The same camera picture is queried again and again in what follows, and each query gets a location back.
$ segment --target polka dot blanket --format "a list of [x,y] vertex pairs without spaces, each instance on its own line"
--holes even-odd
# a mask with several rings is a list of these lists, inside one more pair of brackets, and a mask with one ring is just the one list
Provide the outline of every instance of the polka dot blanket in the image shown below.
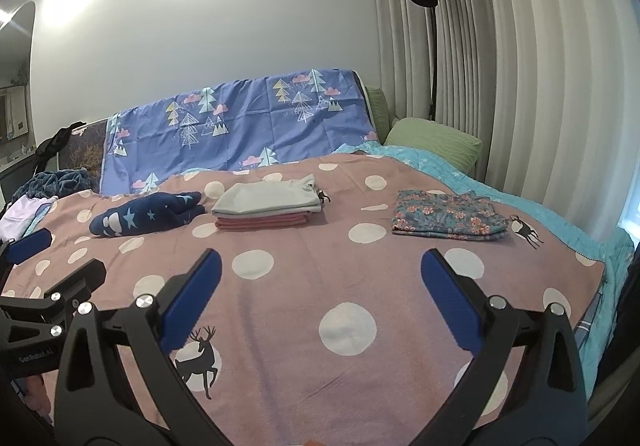
[[[236,182],[316,176],[331,198],[302,227],[217,230],[210,208]],[[194,329],[196,340],[171,355],[204,410],[236,445],[409,444],[435,414],[471,356],[456,345],[420,279],[420,258],[438,248],[459,275],[515,307],[566,307],[576,325],[598,288],[604,264],[564,245],[542,224],[495,203],[508,235],[466,242],[393,235],[401,189],[451,193],[441,182],[390,157],[334,154],[251,171],[174,176],[161,191],[200,191],[207,213],[187,226],[135,237],[89,233],[95,214],[134,196],[84,191],[63,198],[40,223],[55,235],[46,251],[16,267],[5,296],[38,298],[84,261],[108,275],[92,301],[123,307],[186,272],[206,248],[223,259],[220,286]],[[204,356],[206,375],[190,360]],[[148,419],[162,423],[122,349]],[[519,357],[510,358],[484,420],[497,416]],[[56,373],[46,376],[54,393]]]

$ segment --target blue gripper pad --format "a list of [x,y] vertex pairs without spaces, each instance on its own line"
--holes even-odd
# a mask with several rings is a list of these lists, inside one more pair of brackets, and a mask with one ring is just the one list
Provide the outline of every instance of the blue gripper pad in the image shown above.
[[460,290],[452,274],[438,260],[433,251],[422,256],[420,264],[422,281],[436,302],[442,317],[461,349],[474,356],[482,349],[482,322],[465,294]]
[[160,348],[164,354],[181,348],[222,278],[222,259],[209,249],[162,317]]
[[15,241],[9,245],[6,253],[7,262],[21,264],[33,255],[47,249],[52,242],[51,232],[46,228],[33,232],[28,237]]

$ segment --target turquoise bedding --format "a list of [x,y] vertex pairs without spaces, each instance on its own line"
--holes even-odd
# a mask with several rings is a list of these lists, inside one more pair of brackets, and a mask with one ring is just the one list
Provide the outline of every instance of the turquoise bedding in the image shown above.
[[612,237],[604,243],[590,238],[581,229],[564,220],[554,211],[537,202],[502,193],[481,182],[475,181],[458,171],[440,156],[426,150],[406,147],[383,147],[376,141],[363,143],[357,147],[342,145],[335,153],[351,153],[363,150],[373,155],[388,155],[424,172],[446,184],[456,193],[474,190],[478,195],[486,195],[496,202],[513,206],[529,214],[544,224],[556,237],[581,255],[606,265],[599,288],[599,303],[594,310],[593,320],[585,325],[591,330],[580,344],[580,361],[584,372],[587,396],[591,397],[598,373],[598,364],[612,337],[616,303],[626,279],[626,268],[634,253],[634,244],[629,235],[616,228]]

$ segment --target blue sheet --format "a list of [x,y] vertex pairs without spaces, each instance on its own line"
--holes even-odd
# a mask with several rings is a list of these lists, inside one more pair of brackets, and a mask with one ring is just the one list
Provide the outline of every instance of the blue sheet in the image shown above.
[[145,193],[189,169],[242,170],[376,139],[351,70],[223,83],[108,120],[100,193]]
[[[626,268],[634,254],[634,243],[628,233],[616,228],[607,242],[596,242],[580,228],[567,222],[554,211],[537,202],[500,192],[475,181],[454,168],[439,155],[427,150],[393,146],[383,147],[378,142],[369,142],[357,147],[342,145],[336,150],[336,153],[351,153],[355,150],[363,150],[373,155],[394,157],[405,165],[438,179],[455,193],[474,190],[478,195],[486,195],[496,202],[513,206],[543,223],[556,237],[582,256],[605,263],[602,283],[593,302],[587,309],[583,321],[578,324],[575,333],[576,339],[580,344],[579,352],[584,373],[584,384],[587,396],[591,397],[598,374],[598,364],[612,338],[616,303],[626,280]],[[586,333],[586,328],[590,328],[590,332]]]

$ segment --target floor lamp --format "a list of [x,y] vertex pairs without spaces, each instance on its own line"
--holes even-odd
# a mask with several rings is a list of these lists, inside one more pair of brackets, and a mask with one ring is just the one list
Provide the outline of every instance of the floor lamp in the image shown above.
[[433,33],[433,80],[431,81],[431,105],[429,106],[429,119],[435,121],[436,118],[436,86],[438,83],[438,29],[436,25],[436,6],[438,0],[411,0],[423,8],[430,10],[431,33]]

